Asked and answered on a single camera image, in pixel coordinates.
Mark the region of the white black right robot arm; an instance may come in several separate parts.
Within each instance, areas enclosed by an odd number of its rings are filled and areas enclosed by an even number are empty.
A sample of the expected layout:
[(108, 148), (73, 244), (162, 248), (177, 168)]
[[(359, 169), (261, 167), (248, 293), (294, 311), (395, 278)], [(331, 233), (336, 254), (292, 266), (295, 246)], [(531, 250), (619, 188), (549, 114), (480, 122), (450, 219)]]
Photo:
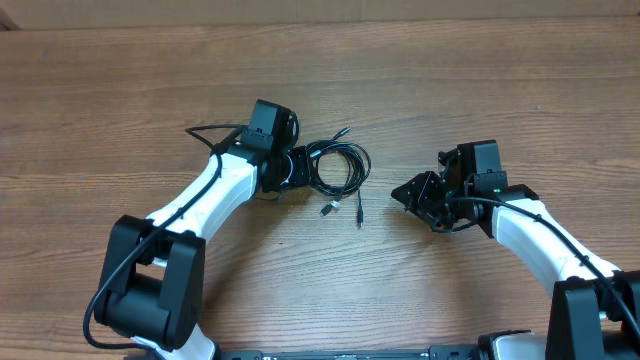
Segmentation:
[(438, 155), (441, 169), (416, 175), (391, 195), (434, 233), (473, 226), (514, 253), (551, 298), (546, 335), (506, 330), (460, 349), (463, 359), (636, 359), (639, 274), (588, 250), (524, 184), (511, 185), (495, 142)]

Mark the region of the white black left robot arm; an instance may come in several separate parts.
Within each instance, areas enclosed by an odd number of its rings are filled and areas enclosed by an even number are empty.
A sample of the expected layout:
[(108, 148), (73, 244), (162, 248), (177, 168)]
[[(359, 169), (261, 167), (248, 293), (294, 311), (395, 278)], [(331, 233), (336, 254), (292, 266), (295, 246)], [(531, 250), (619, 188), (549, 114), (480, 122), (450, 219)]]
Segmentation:
[(86, 321), (111, 328), (125, 347), (152, 359), (214, 358), (216, 346), (198, 325), (208, 242), (257, 190), (305, 185), (308, 173), (303, 147), (266, 155), (234, 145), (212, 155), (171, 203), (116, 221)]

